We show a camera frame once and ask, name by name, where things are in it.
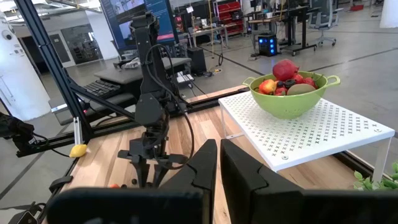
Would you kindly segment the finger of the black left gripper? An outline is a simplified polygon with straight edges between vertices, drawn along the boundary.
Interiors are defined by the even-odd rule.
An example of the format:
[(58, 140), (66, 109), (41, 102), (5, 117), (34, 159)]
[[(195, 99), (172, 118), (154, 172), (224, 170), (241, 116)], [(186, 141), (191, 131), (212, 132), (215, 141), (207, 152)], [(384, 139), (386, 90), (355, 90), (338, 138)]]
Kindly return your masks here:
[(150, 165), (146, 160), (140, 160), (139, 162), (134, 162), (133, 166), (136, 169), (138, 186), (144, 188), (147, 183)]
[(154, 178), (153, 178), (153, 182), (152, 182), (152, 186), (154, 188), (159, 187), (159, 185), (161, 184), (163, 178), (165, 177), (165, 175), (167, 174), (168, 171), (169, 171), (169, 168), (167, 166), (160, 165), (160, 164), (154, 165)]

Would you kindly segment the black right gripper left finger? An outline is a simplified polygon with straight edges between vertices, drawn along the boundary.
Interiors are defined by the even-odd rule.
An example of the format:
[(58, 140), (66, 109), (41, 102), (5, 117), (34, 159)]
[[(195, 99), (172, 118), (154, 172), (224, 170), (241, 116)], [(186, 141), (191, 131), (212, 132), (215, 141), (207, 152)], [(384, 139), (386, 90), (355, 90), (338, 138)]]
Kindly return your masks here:
[(74, 188), (56, 196), (48, 224), (212, 224), (217, 145), (207, 140), (158, 189)]

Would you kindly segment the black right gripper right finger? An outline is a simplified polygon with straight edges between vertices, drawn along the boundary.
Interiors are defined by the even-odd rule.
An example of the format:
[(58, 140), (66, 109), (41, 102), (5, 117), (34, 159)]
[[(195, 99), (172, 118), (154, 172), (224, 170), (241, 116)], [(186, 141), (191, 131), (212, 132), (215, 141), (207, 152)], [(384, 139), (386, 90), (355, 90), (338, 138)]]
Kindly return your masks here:
[(228, 139), (220, 156), (232, 224), (398, 224), (398, 192), (303, 189)]

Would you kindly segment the yellow lemon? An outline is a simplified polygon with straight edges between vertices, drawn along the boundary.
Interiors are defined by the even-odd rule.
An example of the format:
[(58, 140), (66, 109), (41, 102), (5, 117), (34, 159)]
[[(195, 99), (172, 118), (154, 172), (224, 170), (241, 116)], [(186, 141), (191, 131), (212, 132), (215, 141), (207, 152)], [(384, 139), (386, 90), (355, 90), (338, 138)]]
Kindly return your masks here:
[(87, 151), (87, 145), (86, 144), (76, 144), (72, 147), (69, 157), (81, 157), (86, 154)]

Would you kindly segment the green plant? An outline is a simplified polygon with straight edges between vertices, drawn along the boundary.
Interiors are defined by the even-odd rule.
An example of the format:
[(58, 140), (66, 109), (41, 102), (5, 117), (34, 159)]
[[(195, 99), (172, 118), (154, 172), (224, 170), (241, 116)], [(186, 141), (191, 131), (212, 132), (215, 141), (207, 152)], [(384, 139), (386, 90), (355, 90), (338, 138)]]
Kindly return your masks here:
[(356, 182), (353, 183), (353, 187), (362, 191), (398, 190), (398, 161), (392, 163), (392, 170), (394, 172), (391, 175), (391, 180), (383, 177), (380, 182), (375, 182), (370, 177), (364, 178), (360, 172), (355, 171)]

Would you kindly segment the green colander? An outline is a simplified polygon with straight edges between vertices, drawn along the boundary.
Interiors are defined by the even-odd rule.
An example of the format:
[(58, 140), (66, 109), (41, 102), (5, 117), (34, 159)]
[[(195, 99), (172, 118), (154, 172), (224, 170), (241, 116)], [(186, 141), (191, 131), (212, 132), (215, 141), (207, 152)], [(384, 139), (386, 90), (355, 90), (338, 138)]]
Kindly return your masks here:
[(299, 71), (298, 73), (304, 78), (315, 78), (315, 84), (318, 88), (299, 95), (274, 96), (262, 94), (259, 92), (259, 85), (265, 80), (276, 80), (276, 77), (271, 73), (257, 78), (248, 77), (243, 81), (243, 85), (249, 88), (255, 102), (264, 111), (276, 118), (294, 119), (312, 109), (321, 100), (327, 88), (341, 83), (340, 78), (336, 75), (326, 77), (313, 72)]

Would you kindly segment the brown kiwi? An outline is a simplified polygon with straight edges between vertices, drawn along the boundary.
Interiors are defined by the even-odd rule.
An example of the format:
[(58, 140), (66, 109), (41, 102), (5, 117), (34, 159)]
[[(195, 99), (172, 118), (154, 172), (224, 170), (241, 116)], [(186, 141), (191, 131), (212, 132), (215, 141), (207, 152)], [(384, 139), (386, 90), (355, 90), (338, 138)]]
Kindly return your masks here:
[(312, 85), (306, 84), (306, 83), (295, 84), (288, 89), (287, 95), (288, 96), (301, 95), (301, 94), (305, 94), (305, 93), (310, 93), (315, 90), (316, 90), (315, 87), (313, 87)]

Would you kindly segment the dark red apple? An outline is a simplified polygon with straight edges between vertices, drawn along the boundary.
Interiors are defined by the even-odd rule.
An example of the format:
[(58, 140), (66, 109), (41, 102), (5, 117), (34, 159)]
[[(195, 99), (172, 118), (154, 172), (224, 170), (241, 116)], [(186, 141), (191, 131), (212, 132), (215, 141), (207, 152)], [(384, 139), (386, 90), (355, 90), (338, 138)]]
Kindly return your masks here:
[(289, 59), (283, 59), (277, 62), (272, 68), (272, 74), (280, 81), (292, 79), (298, 74), (299, 67)]

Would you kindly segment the white perforated riser shelf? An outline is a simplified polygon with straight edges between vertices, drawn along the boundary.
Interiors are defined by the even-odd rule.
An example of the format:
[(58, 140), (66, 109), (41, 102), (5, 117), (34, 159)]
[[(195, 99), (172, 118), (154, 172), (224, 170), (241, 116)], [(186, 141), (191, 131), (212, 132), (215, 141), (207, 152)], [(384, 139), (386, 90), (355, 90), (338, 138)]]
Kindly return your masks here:
[(320, 100), (310, 111), (296, 119), (278, 119), (265, 112), (250, 92), (219, 99), (221, 120), (231, 119), (244, 136), (250, 152), (256, 152), (275, 172), (339, 152), (382, 141), (376, 152), (373, 180), (385, 171), (395, 131), (381, 123), (327, 100)]

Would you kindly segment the black table edge clamp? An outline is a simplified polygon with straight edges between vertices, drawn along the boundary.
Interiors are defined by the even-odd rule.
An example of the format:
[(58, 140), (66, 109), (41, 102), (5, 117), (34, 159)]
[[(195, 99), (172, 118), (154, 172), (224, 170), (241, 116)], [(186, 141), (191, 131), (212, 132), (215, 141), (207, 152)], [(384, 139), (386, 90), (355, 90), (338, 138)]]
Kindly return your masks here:
[(60, 187), (63, 187), (65, 184), (70, 183), (72, 180), (73, 180), (73, 176), (71, 176), (71, 175), (56, 179), (50, 184), (49, 190), (51, 193), (54, 193), (57, 189), (59, 189)]

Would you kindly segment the black keyboard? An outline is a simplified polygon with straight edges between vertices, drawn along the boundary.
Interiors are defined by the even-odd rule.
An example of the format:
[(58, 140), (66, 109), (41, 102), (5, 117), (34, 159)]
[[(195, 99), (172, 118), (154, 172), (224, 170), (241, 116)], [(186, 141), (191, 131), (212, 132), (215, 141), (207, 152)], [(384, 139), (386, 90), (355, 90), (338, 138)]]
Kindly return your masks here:
[(110, 97), (116, 96), (122, 93), (122, 89), (120, 85), (115, 85), (110, 82), (96, 80), (86, 86), (84, 89), (95, 96), (98, 96), (102, 99), (108, 99)]

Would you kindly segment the operator computer monitor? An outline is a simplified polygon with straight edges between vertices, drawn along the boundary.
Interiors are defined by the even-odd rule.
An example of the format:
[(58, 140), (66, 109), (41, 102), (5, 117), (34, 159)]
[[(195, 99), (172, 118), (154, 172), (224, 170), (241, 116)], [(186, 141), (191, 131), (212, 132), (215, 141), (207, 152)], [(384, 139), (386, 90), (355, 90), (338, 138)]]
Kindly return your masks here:
[(136, 50), (129, 24), (136, 16), (151, 12), (159, 21), (157, 43), (179, 43), (169, 0), (99, 0), (118, 50)]

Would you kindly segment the black computer tower blue lights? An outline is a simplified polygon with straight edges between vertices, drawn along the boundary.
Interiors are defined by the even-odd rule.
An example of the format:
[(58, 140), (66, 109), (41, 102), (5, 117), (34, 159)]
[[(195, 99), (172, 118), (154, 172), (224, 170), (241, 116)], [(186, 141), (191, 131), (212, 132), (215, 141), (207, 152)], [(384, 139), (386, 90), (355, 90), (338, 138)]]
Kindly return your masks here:
[(277, 54), (276, 35), (258, 35), (259, 55), (272, 57)]

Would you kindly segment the white building column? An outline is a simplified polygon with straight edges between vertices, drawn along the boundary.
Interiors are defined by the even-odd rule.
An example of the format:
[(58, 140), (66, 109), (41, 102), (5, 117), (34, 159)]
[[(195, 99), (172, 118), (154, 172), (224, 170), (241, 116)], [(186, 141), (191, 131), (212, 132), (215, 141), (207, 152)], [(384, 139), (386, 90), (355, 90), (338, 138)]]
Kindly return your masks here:
[(0, 99), (23, 121), (50, 112), (49, 96), (26, 52), (0, 11)]

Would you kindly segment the grey office chair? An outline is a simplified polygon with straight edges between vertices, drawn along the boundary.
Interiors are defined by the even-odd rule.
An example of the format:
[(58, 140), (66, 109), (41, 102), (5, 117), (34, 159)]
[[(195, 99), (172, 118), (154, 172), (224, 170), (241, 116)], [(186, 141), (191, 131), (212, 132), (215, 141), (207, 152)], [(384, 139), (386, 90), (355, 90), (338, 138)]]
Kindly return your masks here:
[(334, 37), (326, 37), (325, 31), (330, 30), (338, 25), (339, 12), (343, 8), (334, 8), (333, 0), (309, 0), (310, 17), (308, 27), (321, 32), (321, 36), (315, 39), (317, 46), (323, 45), (325, 42), (331, 42), (334, 47), (336, 39)]

